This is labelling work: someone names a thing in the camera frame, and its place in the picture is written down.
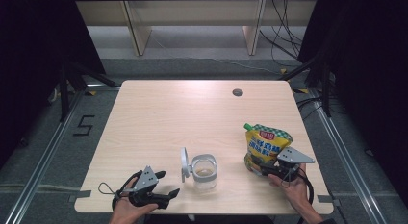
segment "gray floor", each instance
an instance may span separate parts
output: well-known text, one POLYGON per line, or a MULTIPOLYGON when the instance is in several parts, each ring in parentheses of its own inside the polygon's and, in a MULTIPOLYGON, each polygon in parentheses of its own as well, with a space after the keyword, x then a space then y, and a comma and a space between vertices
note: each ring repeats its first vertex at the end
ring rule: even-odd
MULTIPOLYGON (((302 37, 304 28, 291 28, 302 37)), ((270 28, 265 35, 273 38, 270 28)), ((291 71, 297 65, 289 55, 274 48, 263 37, 259 38, 255 56, 248 56, 241 27, 154 27, 147 49, 142 57, 134 55, 127 28, 91 27, 99 56, 107 76, 118 83, 126 79, 242 79, 276 80, 281 69, 291 71)), ((284 40, 279 44, 291 50, 284 40)), ((290 80, 293 89, 304 89, 307 72, 290 80)), ((100 84, 87 79, 89 84, 100 84)), ((87 173, 91 158, 115 102, 117 90, 96 89, 93 96, 79 96, 80 101, 67 124, 64 136, 41 177, 34 197, 21 223, 107 223, 109 213, 78 213, 74 210, 73 196, 77 194, 87 173), (88 136, 78 127, 83 115, 94 115, 87 120, 92 125, 88 136)), ((310 98, 310 93, 295 93, 296 101, 310 98)), ((352 183, 347 165, 339 157, 338 148, 323 125, 319 104, 309 103, 301 111, 304 124, 319 160, 328 189, 340 205, 328 215, 337 223, 383 223, 372 221, 358 188, 352 183)), ((375 158, 367 155, 365 142, 354 128, 342 105, 331 100, 331 121, 336 126, 361 175, 367 190, 378 205, 386 223, 406 223, 407 208, 387 180, 375 158)), ((36 165, 46 151, 60 122, 60 101, 44 108, 38 122, 28 133, 29 145, 16 149, 0 171, 0 222, 6 221, 9 211, 30 181, 36 165)), ((297 215, 274 216, 274 223, 296 223, 297 215)))

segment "table hole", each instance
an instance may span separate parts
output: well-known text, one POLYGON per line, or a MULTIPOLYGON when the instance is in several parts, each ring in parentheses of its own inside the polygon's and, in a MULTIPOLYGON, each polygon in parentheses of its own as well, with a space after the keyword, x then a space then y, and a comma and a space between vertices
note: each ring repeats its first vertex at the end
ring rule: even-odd
POLYGON ((234 90, 232 90, 232 94, 234 94, 234 96, 242 96, 243 91, 239 88, 235 88, 234 90))

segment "wooden table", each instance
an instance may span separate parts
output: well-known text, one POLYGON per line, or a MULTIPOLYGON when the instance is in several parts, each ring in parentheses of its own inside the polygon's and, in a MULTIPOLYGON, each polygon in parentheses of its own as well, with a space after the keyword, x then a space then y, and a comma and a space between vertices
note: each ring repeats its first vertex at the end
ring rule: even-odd
MULTIPOLYGON (((165 170, 155 193, 180 188, 166 210, 172 214, 287 214, 295 213, 279 187, 266 177, 249 172, 244 123, 257 123, 287 131, 292 147, 316 158, 298 112, 293 93, 284 81, 126 81, 99 141, 78 198, 78 212, 111 212, 112 195, 98 191, 101 182, 119 189, 135 172, 150 165, 165 170), (242 96, 235 96, 234 89, 242 96), (181 179, 182 147, 189 160, 200 154, 217 159, 217 185, 199 192, 193 178, 181 179)), ((307 165, 315 196, 328 195, 319 162, 307 165)), ((313 204, 321 214, 331 203, 313 204)))

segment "hand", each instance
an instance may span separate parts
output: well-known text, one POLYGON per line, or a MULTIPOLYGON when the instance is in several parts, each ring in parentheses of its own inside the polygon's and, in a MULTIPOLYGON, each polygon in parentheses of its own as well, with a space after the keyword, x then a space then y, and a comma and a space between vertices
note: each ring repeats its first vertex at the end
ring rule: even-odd
MULTIPOLYGON (((133 182, 136 181, 137 178, 131 180, 126 187, 131 187, 133 182)), ((135 223, 141 216, 153 212, 159 207, 157 204, 147 204, 144 207, 135 207, 130 203, 128 197, 120 198, 115 206, 114 212, 112 213, 111 220, 109 223, 111 224, 133 224, 135 223)))
MULTIPOLYGON (((306 164, 300 165, 300 175, 306 177, 306 164)), ((306 183, 302 178, 297 177, 292 182, 288 183, 279 177, 268 174, 270 178, 270 185, 273 187, 281 187, 286 195, 286 198, 291 203, 291 206, 309 223, 320 223, 323 218, 315 211, 308 201, 306 183)))

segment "yellow bag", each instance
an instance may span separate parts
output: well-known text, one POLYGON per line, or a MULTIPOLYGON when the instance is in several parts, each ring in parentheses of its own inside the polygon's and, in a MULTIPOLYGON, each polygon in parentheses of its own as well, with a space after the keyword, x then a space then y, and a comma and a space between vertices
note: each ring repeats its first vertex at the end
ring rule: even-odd
POLYGON ((247 153, 244 157, 245 166, 249 171, 261 174, 260 163, 274 163, 278 154, 291 145, 292 137, 285 131, 266 127, 260 124, 245 124, 247 130, 247 153))

